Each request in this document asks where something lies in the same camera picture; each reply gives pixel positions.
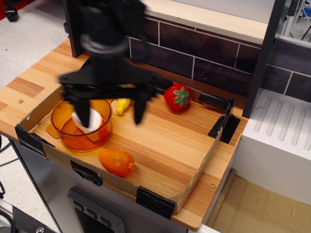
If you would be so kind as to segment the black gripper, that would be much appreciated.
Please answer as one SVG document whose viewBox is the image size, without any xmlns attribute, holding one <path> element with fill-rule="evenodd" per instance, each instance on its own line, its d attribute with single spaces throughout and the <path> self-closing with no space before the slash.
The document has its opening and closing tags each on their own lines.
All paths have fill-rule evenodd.
<svg viewBox="0 0 311 233">
<path fill-rule="evenodd" d="M 126 51 L 111 54 L 90 48 L 85 51 L 89 58 L 82 67 L 59 78 L 63 99 L 72 101 L 81 124 L 89 127 L 89 100 L 118 98 L 134 100 L 134 119 L 140 124 L 146 102 L 156 95 L 154 85 L 160 81 L 160 75 L 127 62 Z"/>
</svg>

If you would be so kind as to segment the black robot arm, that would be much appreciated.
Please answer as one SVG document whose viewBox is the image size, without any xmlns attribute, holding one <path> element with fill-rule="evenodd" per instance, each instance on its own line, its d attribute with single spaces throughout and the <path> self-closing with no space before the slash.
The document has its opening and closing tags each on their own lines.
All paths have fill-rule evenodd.
<svg viewBox="0 0 311 233">
<path fill-rule="evenodd" d="M 89 126 L 90 100 L 130 98 L 140 123 L 147 101 L 156 95 L 160 76 L 125 60 L 128 37 L 144 40 L 145 4 L 139 0 L 66 0 L 67 31 L 74 57 L 87 51 L 85 64 L 62 75 L 63 97 L 81 124 Z"/>
</svg>

